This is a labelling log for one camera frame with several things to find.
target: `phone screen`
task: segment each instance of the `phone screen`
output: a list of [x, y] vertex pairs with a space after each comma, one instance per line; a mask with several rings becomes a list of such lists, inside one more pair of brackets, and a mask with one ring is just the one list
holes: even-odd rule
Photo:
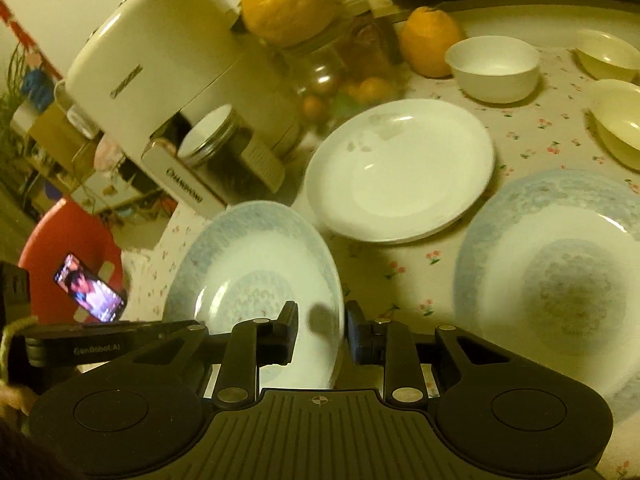
[[116, 320], [124, 307], [124, 300], [74, 254], [65, 257], [53, 279], [78, 305], [101, 322]]

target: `large orange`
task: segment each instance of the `large orange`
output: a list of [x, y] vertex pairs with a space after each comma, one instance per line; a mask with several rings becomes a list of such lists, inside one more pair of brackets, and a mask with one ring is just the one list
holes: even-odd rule
[[424, 77], [451, 75], [444, 55], [465, 39], [458, 23], [442, 10], [418, 7], [400, 31], [400, 51], [412, 70]]
[[246, 28], [268, 43], [294, 46], [324, 30], [338, 15], [338, 0], [241, 0]]

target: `table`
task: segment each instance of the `table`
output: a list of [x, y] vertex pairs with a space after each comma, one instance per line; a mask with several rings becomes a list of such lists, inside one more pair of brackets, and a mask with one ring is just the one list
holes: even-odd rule
[[[552, 169], [580, 169], [625, 182], [640, 194], [640, 175], [613, 160], [593, 135], [589, 115], [591, 78], [564, 48], [540, 49], [543, 79], [538, 91], [517, 107], [481, 104], [465, 96], [454, 80], [414, 76], [407, 97], [443, 99], [466, 108], [487, 127], [497, 152], [497, 169], [481, 199], [455, 224], [424, 240], [377, 246], [347, 240], [319, 225], [302, 193], [293, 208], [323, 235], [334, 256], [344, 296], [357, 300], [369, 318], [389, 317], [407, 323], [413, 332], [433, 333], [454, 322], [452, 277], [466, 227], [479, 208], [504, 183]], [[297, 164], [313, 150], [305, 141]], [[178, 206], [131, 292], [129, 319], [161, 319], [164, 301], [180, 262], [208, 222]], [[382, 382], [379, 369], [342, 366], [337, 387], [371, 387]], [[617, 424], [599, 471], [607, 479], [640, 476], [640, 413]]]

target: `plate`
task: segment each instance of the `plate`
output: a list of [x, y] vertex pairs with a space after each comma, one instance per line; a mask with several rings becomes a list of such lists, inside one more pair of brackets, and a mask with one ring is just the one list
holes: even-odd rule
[[[210, 333], [276, 319], [298, 304], [298, 338], [287, 366], [260, 368], [262, 388], [330, 388], [344, 330], [334, 260], [318, 232], [275, 202], [245, 202], [216, 216], [186, 255], [162, 320], [196, 319]], [[209, 382], [212, 391], [214, 378]]]
[[640, 197], [577, 170], [505, 186], [454, 277], [461, 328], [588, 384], [617, 421], [640, 408]]
[[386, 103], [350, 119], [306, 170], [312, 210], [334, 232], [404, 242], [450, 225], [484, 191], [494, 146], [471, 113], [435, 99]]

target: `glass jar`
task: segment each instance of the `glass jar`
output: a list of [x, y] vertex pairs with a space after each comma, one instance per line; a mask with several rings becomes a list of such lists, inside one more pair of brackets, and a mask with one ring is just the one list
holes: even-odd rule
[[345, 14], [283, 56], [302, 97], [303, 116], [329, 130], [404, 95], [401, 71], [370, 11]]
[[229, 205], [276, 200], [285, 169], [231, 105], [206, 115], [184, 137], [178, 158]]

